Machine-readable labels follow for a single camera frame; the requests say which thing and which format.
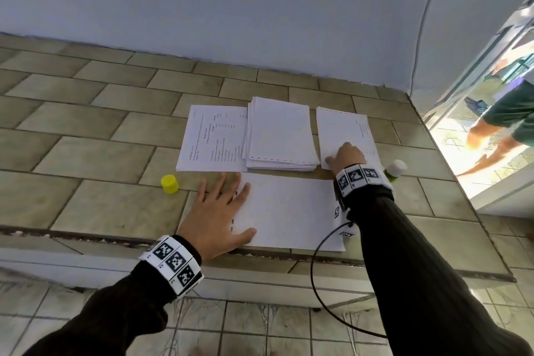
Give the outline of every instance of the wire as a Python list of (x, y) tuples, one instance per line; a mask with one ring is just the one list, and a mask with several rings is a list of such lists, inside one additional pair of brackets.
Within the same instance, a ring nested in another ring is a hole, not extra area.
[(368, 333), (369, 335), (373, 335), (373, 336), (377, 336), (378, 338), (384, 338), (384, 339), (387, 339), (388, 337), (386, 335), (383, 335), (381, 333), (377, 333), (377, 332), (371, 332), (371, 331), (368, 331), (366, 329), (362, 329), (362, 328), (358, 328), (358, 327), (355, 327), (354, 325), (351, 325), (347, 322), (345, 322), (344, 320), (342, 320), (341, 318), (339, 318), (336, 314), (334, 314), (332, 311), (330, 311), (328, 309), (328, 307), (326, 306), (326, 304), (323, 302), (323, 300), (321, 300), (321, 298), (319, 297), (319, 293), (317, 293), (317, 289), (315, 288), (315, 283), (313, 282), (313, 263), (315, 262), (315, 258), (317, 257), (317, 252), (319, 251), (319, 249), (321, 249), (321, 246), (323, 246), (324, 242), (330, 238), (336, 231), (338, 231), (339, 229), (343, 228), (344, 226), (352, 226), (354, 223), (352, 222), (346, 222), (344, 224), (341, 224), (340, 226), (338, 226), (334, 231), (330, 232), (328, 235), (326, 235), (326, 237), (321, 241), (321, 243), (319, 244), (319, 246), (317, 246), (317, 249), (315, 250), (315, 252), (313, 253), (313, 256), (311, 257), (311, 265), (310, 265), (310, 279), (311, 279), (311, 288), (313, 289), (313, 292), (315, 293), (315, 296), (317, 297), (317, 299), (319, 300), (319, 302), (321, 303), (321, 305), (323, 306), (323, 308), (325, 309), (326, 312), (328, 312), (331, 316), (333, 316), (335, 319), (337, 319), (340, 323), (342, 323), (343, 325), (346, 325), (348, 326), (349, 328), (352, 328), (356, 331), (360, 331), (360, 332), (363, 332), (363, 333)]

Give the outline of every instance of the yellow cap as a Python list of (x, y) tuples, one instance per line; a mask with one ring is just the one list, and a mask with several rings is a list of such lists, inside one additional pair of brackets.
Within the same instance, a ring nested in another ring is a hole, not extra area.
[(178, 182), (174, 175), (171, 174), (167, 174), (161, 178), (161, 185), (167, 194), (172, 194), (178, 190)]

